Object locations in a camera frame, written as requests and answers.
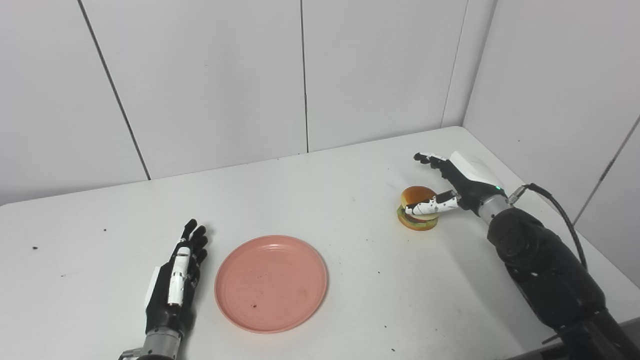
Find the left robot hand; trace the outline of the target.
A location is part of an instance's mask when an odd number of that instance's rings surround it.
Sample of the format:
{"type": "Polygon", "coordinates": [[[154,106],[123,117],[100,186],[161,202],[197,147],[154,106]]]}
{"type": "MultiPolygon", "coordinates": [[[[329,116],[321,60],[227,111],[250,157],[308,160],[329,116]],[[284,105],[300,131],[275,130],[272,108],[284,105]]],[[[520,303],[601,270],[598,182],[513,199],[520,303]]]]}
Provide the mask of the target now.
{"type": "Polygon", "coordinates": [[[167,328],[183,337],[195,322],[194,296],[208,256],[206,227],[190,219],[168,262],[158,270],[147,303],[145,332],[167,328]]]}

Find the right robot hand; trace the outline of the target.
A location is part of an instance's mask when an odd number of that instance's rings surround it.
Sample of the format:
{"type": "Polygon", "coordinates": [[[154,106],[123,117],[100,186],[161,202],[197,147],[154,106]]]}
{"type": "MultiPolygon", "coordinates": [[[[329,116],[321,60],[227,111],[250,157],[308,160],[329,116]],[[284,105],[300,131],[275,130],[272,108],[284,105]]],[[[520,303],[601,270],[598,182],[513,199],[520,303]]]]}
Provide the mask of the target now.
{"type": "Polygon", "coordinates": [[[498,176],[477,157],[455,151],[449,158],[422,152],[413,158],[438,170],[452,189],[428,200],[410,202],[404,206],[405,214],[430,216],[461,208],[489,224],[496,215],[511,207],[498,176]]]}

